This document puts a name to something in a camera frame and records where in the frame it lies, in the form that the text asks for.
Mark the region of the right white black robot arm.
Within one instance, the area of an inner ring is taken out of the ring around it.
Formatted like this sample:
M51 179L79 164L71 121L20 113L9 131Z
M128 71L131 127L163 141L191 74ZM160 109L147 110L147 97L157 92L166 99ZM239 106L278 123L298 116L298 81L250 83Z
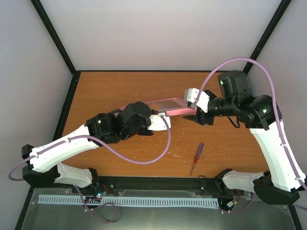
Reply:
M222 96L217 97L210 90L200 92L196 88L185 91L184 100L191 108L197 102L195 115L184 118L199 125L212 126L215 117L236 117L231 124L239 128L243 123L258 142L269 167L268 171L259 173L237 172L225 169L215 178L215 186L219 193L227 190L243 190L255 193L269 205L292 205L297 201L302 190L300 181L307 181L293 159L283 128L282 114L275 118L272 97L261 95L254 97L247 76L239 70L232 70L218 76Z

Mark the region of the pink photo frame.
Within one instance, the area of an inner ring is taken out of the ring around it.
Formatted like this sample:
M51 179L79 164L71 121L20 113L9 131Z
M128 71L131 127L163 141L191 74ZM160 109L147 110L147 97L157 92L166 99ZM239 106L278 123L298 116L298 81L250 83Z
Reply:
M159 117L159 114L161 113L166 114L166 116L196 114L196 109L188 108L187 103L180 97L159 99L142 103L148 105L152 110L154 110L154 112L152 112L152 117Z

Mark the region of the blue red screwdriver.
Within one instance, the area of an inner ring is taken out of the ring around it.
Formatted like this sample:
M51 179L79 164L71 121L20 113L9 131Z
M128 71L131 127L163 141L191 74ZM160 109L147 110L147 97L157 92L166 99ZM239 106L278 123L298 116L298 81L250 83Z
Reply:
M196 152L196 154L195 154L195 156L194 156L194 161L193 161L193 166L192 166L192 168L191 168L190 176L193 175L195 166L196 166L196 164L197 164L197 162L198 162L198 160L199 160L199 158L200 158L200 155L201 155L201 152L202 152L202 150L203 150L203 147L204 147L204 143L201 142L201 143L199 144L199 147L198 147L198 149L197 149L197 152Z

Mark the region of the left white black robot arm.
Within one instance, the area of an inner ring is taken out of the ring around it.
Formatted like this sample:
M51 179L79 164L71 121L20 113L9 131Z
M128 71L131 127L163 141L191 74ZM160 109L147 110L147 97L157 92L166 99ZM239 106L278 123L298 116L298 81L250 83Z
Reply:
M71 184L96 192L100 181L95 169L78 169L62 162L79 153L102 145L118 143L134 135L151 135L150 117L156 114L143 102L130 103L122 110L99 113L70 134L41 147L25 145L23 158L30 157L23 167L23 179L34 188L52 184Z

